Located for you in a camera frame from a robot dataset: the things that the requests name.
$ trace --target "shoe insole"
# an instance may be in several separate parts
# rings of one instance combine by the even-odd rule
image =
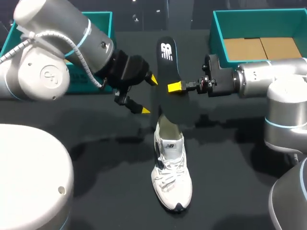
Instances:
[[[173,38],[167,36],[158,40],[157,48],[157,97],[160,105],[160,114],[174,124],[188,124],[189,95],[168,93],[167,85],[181,81],[178,72],[177,47]]]

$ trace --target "new balance logo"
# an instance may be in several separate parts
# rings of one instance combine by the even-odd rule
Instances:
[[[162,51],[162,58],[167,60],[173,60],[172,57],[172,47],[170,44],[161,43],[161,51]]]
[[[170,149],[170,148],[173,148],[173,147],[174,147],[173,144],[169,144],[169,145],[166,145],[166,146],[165,146],[166,149]]]

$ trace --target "teal box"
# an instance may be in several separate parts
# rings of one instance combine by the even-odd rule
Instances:
[[[263,60],[231,61],[224,39],[292,37],[302,57],[307,57],[307,10],[271,9],[214,11],[209,46],[223,68]]]
[[[82,12],[86,17],[88,17],[93,24],[95,24],[102,32],[110,37],[116,47],[116,39],[113,28],[112,12]],[[14,22],[8,37],[5,40],[2,51],[0,52],[0,57],[6,54],[8,51],[13,49],[19,43],[21,43],[20,36],[22,33],[17,30],[17,24]],[[66,64],[70,77],[71,84],[69,86],[67,93],[73,94],[89,94],[89,93],[101,93],[100,90],[93,85],[89,80],[85,71],[71,63]],[[110,86],[106,86],[104,89],[105,93],[111,93],[113,90]]]

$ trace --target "cardboard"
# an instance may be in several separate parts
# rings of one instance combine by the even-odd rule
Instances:
[[[267,59],[259,38],[224,39],[230,61]]]
[[[302,57],[291,37],[232,38],[224,43],[230,61]]]
[[[302,57],[291,37],[264,37],[260,40],[268,60]]]

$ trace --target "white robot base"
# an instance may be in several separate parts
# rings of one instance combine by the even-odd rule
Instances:
[[[0,230],[67,230],[73,167],[49,133],[0,125]]]

